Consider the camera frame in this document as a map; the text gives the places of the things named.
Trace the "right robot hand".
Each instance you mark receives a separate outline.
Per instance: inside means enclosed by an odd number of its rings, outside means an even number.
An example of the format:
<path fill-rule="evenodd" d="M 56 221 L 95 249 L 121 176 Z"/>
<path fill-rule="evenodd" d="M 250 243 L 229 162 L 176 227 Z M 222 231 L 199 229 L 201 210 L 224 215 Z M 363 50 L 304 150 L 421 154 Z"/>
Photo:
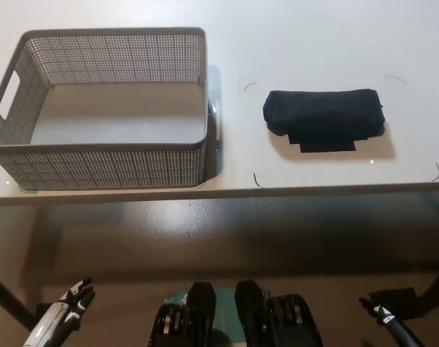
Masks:
<path fill-rule="evenodd" d="M 424 347 L 424 343 L 394 313 L 366 298 L 359 302 L 368 313 L 383 326 L 400 347 Z"/>

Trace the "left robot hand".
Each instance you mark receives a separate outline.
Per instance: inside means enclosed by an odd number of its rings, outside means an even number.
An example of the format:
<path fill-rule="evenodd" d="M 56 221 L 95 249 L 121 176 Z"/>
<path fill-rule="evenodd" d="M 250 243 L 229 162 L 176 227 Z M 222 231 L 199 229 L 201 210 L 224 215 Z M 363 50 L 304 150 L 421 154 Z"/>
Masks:
<path fill-rule="evenodd" d="M 39 319 L 23 346 L 62 346 L 70 334 L 80 329 L 82 316 L 95 298 L 92 278 L 85 278 L 53 302 Z"/>

